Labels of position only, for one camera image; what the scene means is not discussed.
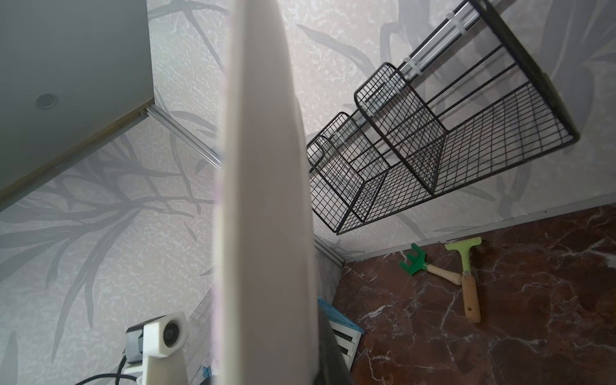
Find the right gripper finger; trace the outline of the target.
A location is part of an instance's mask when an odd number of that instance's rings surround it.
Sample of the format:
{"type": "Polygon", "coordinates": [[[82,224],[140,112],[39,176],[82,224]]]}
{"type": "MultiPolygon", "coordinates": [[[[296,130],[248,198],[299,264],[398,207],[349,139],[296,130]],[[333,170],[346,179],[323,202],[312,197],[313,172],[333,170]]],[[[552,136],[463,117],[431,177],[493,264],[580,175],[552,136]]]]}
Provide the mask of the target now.
{"type": "Polygon", "coordinates": [[[352,385],[351,374],[330,325],[330,320],[318,309],[319,321],[319,371],[315,384],[352,385]]]}

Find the colourful patterned round plate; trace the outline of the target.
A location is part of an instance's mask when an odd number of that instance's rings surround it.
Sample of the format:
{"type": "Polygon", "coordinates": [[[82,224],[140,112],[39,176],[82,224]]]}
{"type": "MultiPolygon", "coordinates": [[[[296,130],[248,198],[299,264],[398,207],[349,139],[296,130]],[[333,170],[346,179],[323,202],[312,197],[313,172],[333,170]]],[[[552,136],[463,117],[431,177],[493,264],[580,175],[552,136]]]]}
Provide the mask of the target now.
{"type": "Polygon", "coordinates": [[[214,338],[222,384],[319,371],[306,139],[276,1],[235,1],[216,182],[214,338]]]}

